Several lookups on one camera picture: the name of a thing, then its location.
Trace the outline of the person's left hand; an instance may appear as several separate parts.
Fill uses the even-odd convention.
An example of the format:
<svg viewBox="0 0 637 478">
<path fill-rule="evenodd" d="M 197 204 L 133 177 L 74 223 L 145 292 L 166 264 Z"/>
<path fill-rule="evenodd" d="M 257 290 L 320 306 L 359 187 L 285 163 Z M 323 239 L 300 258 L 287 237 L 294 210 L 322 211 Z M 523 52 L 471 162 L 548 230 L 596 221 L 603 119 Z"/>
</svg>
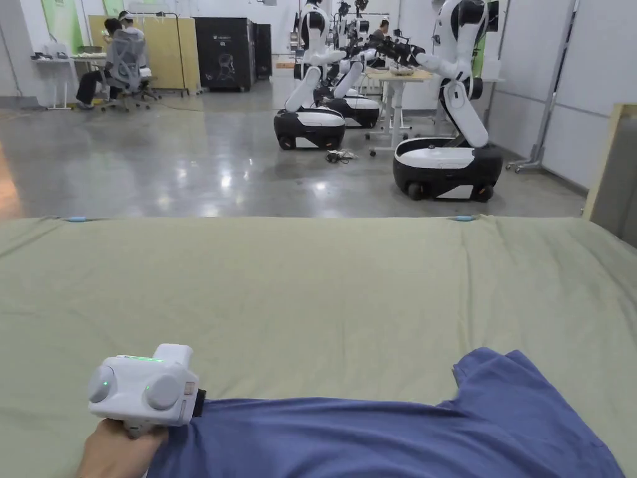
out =
<svg viewBox="0 0 637 478">
<path fill-rule="evenodd" d="M 168 435 L 156 427 L 133 439 L 122 422 L 104 419 L 87 437 L 75 476 L 143 477 Z"/>
</svg>

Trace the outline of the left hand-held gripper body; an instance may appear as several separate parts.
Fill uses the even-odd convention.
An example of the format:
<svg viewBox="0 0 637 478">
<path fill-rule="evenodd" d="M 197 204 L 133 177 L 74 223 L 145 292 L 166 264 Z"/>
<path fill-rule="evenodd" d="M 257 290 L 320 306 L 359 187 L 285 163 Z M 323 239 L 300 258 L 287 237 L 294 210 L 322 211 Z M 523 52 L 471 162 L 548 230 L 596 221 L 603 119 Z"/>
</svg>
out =
<svg viewBox="0 0 637 478">
<path fill-rule="evenodd" d="M 88 382 L 88 410 L 119 421 L 133 439 L 180 427 L 203 413 L 206 391 L 190 368 L 193 349 L 161 344 L 151 357 L 106 358 Z"/>
</svg>

